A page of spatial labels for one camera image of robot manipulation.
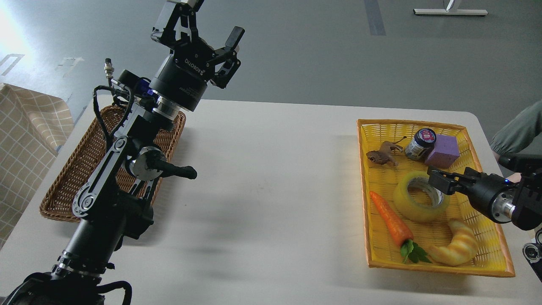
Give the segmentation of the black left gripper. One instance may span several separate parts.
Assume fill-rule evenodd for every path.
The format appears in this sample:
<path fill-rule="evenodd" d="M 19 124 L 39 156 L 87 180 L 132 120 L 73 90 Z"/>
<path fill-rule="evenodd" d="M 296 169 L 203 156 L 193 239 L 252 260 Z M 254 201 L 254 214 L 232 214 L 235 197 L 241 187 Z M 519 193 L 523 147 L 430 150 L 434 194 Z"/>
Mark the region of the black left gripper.
<path fill-rule="evenodd" d="M 161 97 L 194 111 L 208 83 L 224 89 L 241 65 L 238 45 L 245 29 L 234 26 L 218 50 L 199 37 L 196 13 L 203 0 L 167 0 L 151 31 L 151 39 L 169 47 L 170 54 L 151 79 Z"/>

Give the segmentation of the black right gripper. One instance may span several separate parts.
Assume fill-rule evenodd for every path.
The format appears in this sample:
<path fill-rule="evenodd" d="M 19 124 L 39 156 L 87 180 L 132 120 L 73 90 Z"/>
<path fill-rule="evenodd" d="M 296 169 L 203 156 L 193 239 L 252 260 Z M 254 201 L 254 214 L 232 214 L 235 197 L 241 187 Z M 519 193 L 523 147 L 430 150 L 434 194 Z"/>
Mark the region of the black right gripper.
<path fill-rule="evenodd" d="M 470 167 L 466 167 L 464 173 L 459 174 L 428 166 L 426 173 L 429 184 L 443 194 L 464 194 L 472 208 L 492 222 L 511 222 L 515 210 L 513 199 L 517 190 L 514 182 L 499 175 L 477 172 Z"/>

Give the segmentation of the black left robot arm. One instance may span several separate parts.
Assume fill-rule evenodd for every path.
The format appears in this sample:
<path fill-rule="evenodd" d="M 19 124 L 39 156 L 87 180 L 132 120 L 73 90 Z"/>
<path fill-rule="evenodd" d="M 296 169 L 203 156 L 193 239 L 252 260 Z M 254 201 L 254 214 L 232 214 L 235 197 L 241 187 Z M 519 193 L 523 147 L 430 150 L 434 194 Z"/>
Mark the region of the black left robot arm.
<path fill-rule="evenodd" d="M 93 108 L 106 142 L 105 155 L 74 196 L 72 212 L 80 220 L 73 237 L 50 272 L 27 276 L 3 301 L 5 305 L 103 305 L 105 294 L 126 281 L 101 284 L 110 258 L 124 237 L 138 239 L 153 224 L 151 201 L 160 178 L 197 177 L 191 166 L 166 160 L 154 144 L 160 130 L 170 131 L 181 109 L 195 110 L 207 83 L 224 89 L 240 67 L 238 43 L 244 29 L 234 27 L 217 50 L 197 29 L 201 0 L 167 0 L 151 38 L 170 49 L 152 79 L 123 71 L 114 78 L 105 62 L 108 85 L 93 90 Z"/>

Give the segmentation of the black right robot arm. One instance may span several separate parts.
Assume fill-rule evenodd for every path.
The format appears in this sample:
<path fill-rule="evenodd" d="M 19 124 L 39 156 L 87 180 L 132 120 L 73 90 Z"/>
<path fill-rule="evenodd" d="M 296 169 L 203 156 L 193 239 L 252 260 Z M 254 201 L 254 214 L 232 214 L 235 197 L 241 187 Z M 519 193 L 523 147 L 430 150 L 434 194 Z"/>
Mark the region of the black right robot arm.
<path fill-rule="evenodd" d="M 430 166 L 429 184 L 445 195 L 466 195 L 470 206 L 497 224 L 513 223 L 521 230 L 536 229 L 535 242 L 523 246 L 523 256 L 541 277 L 542 158 L 531 154 L 504 154 L 499 164 L 518 172 L 519 182 L 466 167 L 463 174 Z"/>

